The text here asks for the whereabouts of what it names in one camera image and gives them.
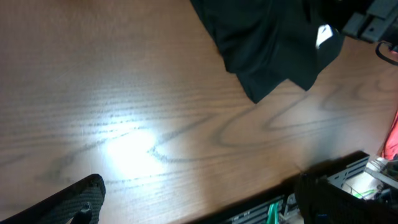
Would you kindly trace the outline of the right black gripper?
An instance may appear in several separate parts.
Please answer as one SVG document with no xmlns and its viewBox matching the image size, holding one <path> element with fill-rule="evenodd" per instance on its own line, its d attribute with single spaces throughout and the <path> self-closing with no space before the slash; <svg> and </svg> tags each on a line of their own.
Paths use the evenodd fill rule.
<svg viewBox="0 0 398 224">
<path fill-rule="evenodd" d="M 397 0 L 322 0 L 320 14 L 348 37 L 397 43 Z"/>
</svg>

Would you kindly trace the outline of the black t-shirt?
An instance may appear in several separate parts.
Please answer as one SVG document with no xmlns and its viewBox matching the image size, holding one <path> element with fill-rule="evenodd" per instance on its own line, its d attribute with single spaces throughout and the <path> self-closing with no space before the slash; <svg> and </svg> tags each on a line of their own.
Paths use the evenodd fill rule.
<svg viewBox="0 0 398 224">
<path fill-rule="evenodd" d="M 253 103 L 285 80 L 311 89 L 340 54 L 344 36 L 317 12 L 316 1 L 192 0 L 191 4 Z"/>
</svg>

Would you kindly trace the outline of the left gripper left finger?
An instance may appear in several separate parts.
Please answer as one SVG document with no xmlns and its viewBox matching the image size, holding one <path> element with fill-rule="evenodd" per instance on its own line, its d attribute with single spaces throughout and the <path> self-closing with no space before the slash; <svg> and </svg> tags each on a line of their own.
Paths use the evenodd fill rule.
<svg viewBox="0 0 398 224">
<path fill-rule="evenodd" d="M 97 224 L 106 195 L 102 176 L 91 174 L 1 224 Z"/>
</svg>

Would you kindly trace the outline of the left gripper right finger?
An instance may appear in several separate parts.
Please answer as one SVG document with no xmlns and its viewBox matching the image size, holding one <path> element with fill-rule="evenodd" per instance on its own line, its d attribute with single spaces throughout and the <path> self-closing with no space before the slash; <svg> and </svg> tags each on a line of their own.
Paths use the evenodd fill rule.
<svg viewBox="0 0 398 224">
<path fill-rule="evenodd" d="M 397 224 L 397 211 L 363 200 L 308 174 L 299 177 L 295 199 L 305 224 Z"/>
</svg>

